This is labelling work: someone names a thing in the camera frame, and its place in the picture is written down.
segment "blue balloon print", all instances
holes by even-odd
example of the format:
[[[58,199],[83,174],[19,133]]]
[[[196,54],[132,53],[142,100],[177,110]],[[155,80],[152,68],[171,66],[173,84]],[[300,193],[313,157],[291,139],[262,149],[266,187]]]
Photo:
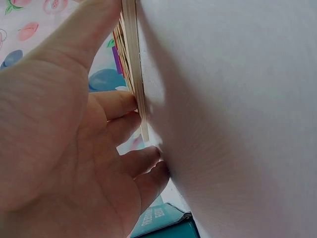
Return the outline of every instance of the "blue balloon print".
[[[102,69],[89,78],[90,92],[114,91],[119,86],[126,86],[125,80],[114,69]]]
[[[0,70],[13,66],[22,58],[23,58],[23,52],[21,50],[12,51],[4,59],[4,62],[0,66]]]

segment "green leaf print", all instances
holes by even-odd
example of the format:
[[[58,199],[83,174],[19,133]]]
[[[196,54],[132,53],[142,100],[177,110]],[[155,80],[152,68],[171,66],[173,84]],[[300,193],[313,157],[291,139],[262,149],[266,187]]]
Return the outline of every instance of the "green leaf print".
[[[114,42],[114,39],[111,39],[108,44],[107,44],[107,48],[112,48],[115,46],[115,42]]]
[[[12,5],[12,7],[13,7],[13,9],[14,10],[22,10],[24,7],[22,7],[22,6],[15,6],[15,5]]]
[[[5,10],[5,15],[8,15],[10,12],[12,12],[13,6],[9,5]]]

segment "purple stripe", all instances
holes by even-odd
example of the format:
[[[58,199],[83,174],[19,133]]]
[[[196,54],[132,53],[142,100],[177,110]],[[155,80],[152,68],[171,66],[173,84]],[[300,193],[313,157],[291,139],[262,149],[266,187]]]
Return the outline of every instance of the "purple stripe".
[[[122,70],[121,70],[121,66],[120,66],[120,61],[119,61],[119,55],[117,52],[117,49],[114,47],[112,47],[112,52],[113,52],[113,57],[114,57],[114,61],[115,61],[115,65],[117,66],[117,72],[118,74],[122,74]]]

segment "skin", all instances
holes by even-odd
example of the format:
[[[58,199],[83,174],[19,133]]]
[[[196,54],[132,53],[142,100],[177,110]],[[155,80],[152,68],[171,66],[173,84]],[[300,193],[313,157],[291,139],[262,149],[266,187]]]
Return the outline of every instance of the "skin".
[[[0,237],[125,238],[166,186],[157,148],[116,150],[140,125],[134,96],[88,93],[120,3],[82,2],[0,73]]]

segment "teal box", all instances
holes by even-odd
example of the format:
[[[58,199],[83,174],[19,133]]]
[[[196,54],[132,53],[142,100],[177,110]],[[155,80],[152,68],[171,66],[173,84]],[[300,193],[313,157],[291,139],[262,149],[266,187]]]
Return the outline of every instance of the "teal box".
[[[131,238],[199,238],[190,212],[169,203],[148,208],[139,218]]]

